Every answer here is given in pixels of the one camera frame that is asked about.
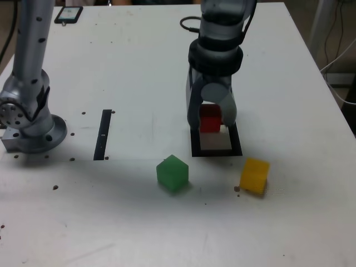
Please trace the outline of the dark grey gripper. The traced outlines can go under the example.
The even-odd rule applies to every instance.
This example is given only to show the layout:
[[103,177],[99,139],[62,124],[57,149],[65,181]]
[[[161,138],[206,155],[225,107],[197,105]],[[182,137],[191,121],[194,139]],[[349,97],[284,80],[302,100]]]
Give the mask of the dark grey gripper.
[[232,93],[231,76],[205,75],[189,68],[186,83],[187,121],[192,130],[200,127],[200,105],[202,100],[217,104],[221,110],[221,120],[225,126],[236,122],[237,108]]

